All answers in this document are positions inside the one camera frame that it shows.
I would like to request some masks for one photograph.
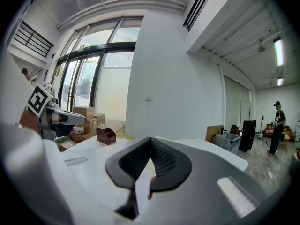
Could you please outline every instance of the pipe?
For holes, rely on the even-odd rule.
[[[93,6],[90,6],[82,11],[70,16],[68,19],[63,21],[61,24],[57,26],[59,31],[62,31],[67,26],[73,24],[74,22],[78,21],[79,19],[86,17],[88,15],[104,11],[110,12],[113,9],[120,8],[125,9],[126,7],[132,7],[135,9],[143,9],[143,8],[168,8],[175,11],[184,12],[185,10],[185,3],[176,0],[108,0]]]

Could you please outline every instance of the white wall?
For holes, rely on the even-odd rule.
[[[17,66],[22,70],[23,68],[26,68],[28,71],[28,75],[30,75],[34,70],[38,69],[40,70],[41,68],[38,68],[37,66],[33,65],[32,63],[29,63],[25,60],[19,59],[17,57],[14,57],[15,63]]]
[[[197,52],[243,2],[244,0],[208,0],[186,38],[186,52]]]
[[[37,1],[31,4],[23,21],[54,45],[60,38],[56,22],[47,15]]]
[[[12,40],[8,52],[13,56],[16,56],[22,60],[32,63],[40,68],[45,68],[48,59],[29,49],[25,45],[19,43],[16,40]]]
[[[279,101],[281,109],[286,116],[286,125],[291,126],[293,132],[296,129],[297,113],[300,112],[300,83],[276,88],[257,90],[255,93],[255,119],[256,131],[259,132],[261,126],[261,110],[263,106],[264,120],[262,121],[262,130],[268,123],[275,119],[274,103]]]
[[[158,10],[144,17],[129,80],[127,136],[205,139],[207,126],[222,124],[218,66],[185,53],[183,22],[183,15]]]

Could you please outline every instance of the window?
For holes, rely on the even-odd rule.
[[[116,32],[112,42],[136,42],[140,28],[120,28]]]
[[[109,29],[109,30],[95,32],[84,36],[80,41],[80,43],[78,44],[78,46],[76,47],[76,51],[83,45],[87,47],[87,46],[106,43],[112,31],[113,31],[112,29]]]
[[[71,42],[70,47],[68,48],[66,54],[69,54],[69,53],[72,51],[72,49],[73,49],[73,47],[74,47],[74,45],[75,45],[76,42],[77,42],[77,39],[76,39],[76,40],[73,40],[73,41]]]
[[[125,121],[133,52],[106,56],[97,89],[95,110],[109,119]]]
[[[99,57],[84,60],[76,88],[75,106],[90,105],[90,89]]]
[[[53,91],[55,91],[55,95],[57,97],[58,93],[59,93],[59,89],[60,89],[60,82],[61,82],[61,78],[62,78],[62,75],[64,73],[64,70],[65,70],[65,67],[66,67],[66,63],[62,63],[60,65],[58,65],[54,72],[54,78],[53,78],[53,82],[52,82],[52,93]]]
[[[57,90],[61,109],[94,106],[108,119],[125,121],[131,64],[141,23],[141,17],[120,17],[90,24],[72,35],[53,76],[52,87]],[[83,45],[93,47],[78,52]]]
[[[224,76],[226,94],[225,127],[228,133],[232,125],[243,128],[245,120],[249,120],[250,92],[238,82]]]

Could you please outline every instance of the sofa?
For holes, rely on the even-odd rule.
[[[270,124],[267,124],[266,128],[263,131],[263,136],[272,137],[273,131],[274,131],[274,127],[272,127]],[[292,138],[293,130],[290,128],[290,126],[285,126],[285,133],[288,134],[290,139]]]

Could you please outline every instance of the ceiling light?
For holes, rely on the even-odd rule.
[[[277,56],[277,66],[283,65],[283,44],[281,38],[274,39],[274,45],[276,50],[276,56]]]
[[[282,84],[282,78],[278,78],[277,86],[280,86],[281,84]]]

